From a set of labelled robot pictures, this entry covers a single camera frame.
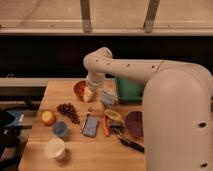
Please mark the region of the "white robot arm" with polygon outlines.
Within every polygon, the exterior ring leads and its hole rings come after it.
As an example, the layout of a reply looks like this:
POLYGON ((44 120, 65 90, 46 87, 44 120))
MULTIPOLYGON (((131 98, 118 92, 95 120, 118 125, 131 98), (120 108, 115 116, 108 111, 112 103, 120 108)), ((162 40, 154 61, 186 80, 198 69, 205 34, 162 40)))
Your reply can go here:
POLYGON ((107 74, 142 83, 147 171, 213 171, 213 75, 171 60, 115 59, 103 47, 84 57, 90 89, 107 74))

